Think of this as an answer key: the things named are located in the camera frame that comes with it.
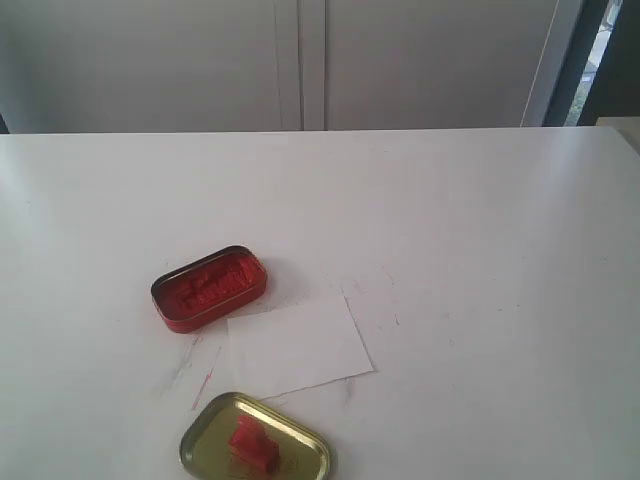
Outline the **red stamp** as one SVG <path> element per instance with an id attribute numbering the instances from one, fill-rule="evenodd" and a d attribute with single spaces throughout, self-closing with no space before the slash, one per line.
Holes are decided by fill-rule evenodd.
<path id="1" fill-rule="evenodd" d="M 280 449 L 266 433 L 261 422 L 249 415 L 237 418 L 236 428 L 228 445 L 231 453 L 251 468 L 273 474 L 280 464 Z"/>

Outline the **red ink pad tin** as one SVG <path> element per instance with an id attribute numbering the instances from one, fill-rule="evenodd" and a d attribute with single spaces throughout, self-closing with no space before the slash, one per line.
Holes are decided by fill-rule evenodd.
<path id="1" fill-rule="evenodd" d="M 235 245 L 160 276 L 150 293 L 167 328 L 186 334 L 257 300 L 267 279 L 259 259 Z"/>

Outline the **white paper sheet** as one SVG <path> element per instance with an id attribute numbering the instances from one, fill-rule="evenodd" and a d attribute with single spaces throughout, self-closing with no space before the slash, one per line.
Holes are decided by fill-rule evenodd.
<path id="1" fill-rule="evenodd" d="M 228 335 L 235 388 L 258 399 L 373 370 L 342 296 L 233 318 Z"/>

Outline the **gold tin lid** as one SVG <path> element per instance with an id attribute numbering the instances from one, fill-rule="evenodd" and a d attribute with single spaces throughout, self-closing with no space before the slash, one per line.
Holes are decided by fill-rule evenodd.
<path id="1" fill-rule="evenodd" d="M 275 473 L 261 473 L 231 453 L 228 441 L 240 415 L 261 422 L 278 443 L 280 464 Z M 197 479 L 328 479 L 332 470 L 331 449 L 319 434 L 240 392 L 209 402 L 183 435 L 179 457 Z"/>

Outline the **white cabinet doors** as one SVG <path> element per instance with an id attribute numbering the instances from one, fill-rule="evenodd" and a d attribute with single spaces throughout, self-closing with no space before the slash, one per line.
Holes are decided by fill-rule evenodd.
<path id="1" fill-rule="evenodd" d="M 13 133 L 526 127 L 577 1 L 5 1 Z"/>

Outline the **dark window frame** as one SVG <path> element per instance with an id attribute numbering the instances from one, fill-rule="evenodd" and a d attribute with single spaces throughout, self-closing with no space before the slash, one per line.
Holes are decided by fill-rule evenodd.
<path id="1" fill-rule="evenodd" d="M 545 126 L 557 127 L 565 123 L 607 5 L 606 1 L 584 1 L 581 4 L 544 116 Z M 622 1 L 577 124 L 593 126 L 601 117 L 638 115 L 639 3 Z"/>

